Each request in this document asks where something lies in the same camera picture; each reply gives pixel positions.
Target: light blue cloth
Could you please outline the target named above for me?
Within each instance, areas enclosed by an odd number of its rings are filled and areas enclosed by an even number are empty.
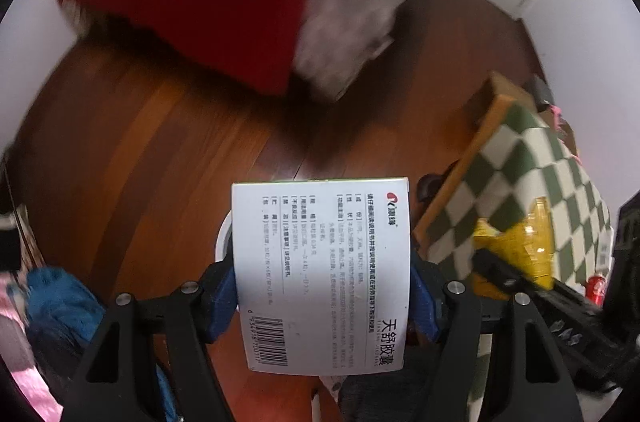
[[[27,275],[30,291],[27,318],[55,338],[73,338],[86,348],[94,337],[105,309],[75,277],[56,267],[40,267]],[[176,422],[174,395],[169,381],[156,366],[167,422]]]

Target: yellow package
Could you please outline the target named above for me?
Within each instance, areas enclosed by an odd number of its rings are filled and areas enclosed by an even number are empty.
[[[479,219],[474,230],[474,246],[489,249],[540,287],[553,288],[552,264],[556,246],[546,197],[536,198],[527,216],[504,233],[491,227],[485,219]],[[478,295],[508,298],[481,275],[474,273],[472,282]]]

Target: screw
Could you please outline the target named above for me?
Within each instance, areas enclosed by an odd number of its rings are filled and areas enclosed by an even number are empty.
[[[460,281],[449,281],[447,290],[452,294],[462,294],[465,291],[465,286]]]
[[[120,305],[121,307],[124,307],[129,303],[131,303],[131,294],[127,294],[126,292],[123,292],[122,294],[119,294],[118,297],[116,297],[116,305]]]
[[[180,287],[180,290],[183,294],[193,294],[196,290],[198,290],[199,285],[197,281],[186,281]]]
[[[524,292],[518,292],[516,293],[516,295],[514,296],[516,303],[518,305],[522,305],[522,306],[526,306],[529,303],[531,303],[531,298],[529,296],[527,296]]]

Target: red can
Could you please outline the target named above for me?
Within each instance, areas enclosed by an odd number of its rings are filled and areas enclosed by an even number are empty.
[[[604,303],[606,281],[602,274],[596,274],[589,278],[585,296],[599,307]]]

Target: green checkered cushion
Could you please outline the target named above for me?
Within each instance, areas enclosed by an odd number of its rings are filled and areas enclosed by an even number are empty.
[[[428,227],[429,259],[448,279],[471,272],[478,218],[504,232],[521,221],[533,200],[546,196],[556,254],[554,277],[572,286],[594,273],[609,210],[582,166],[538,116],[513,104],[472,161],[455,193]]]

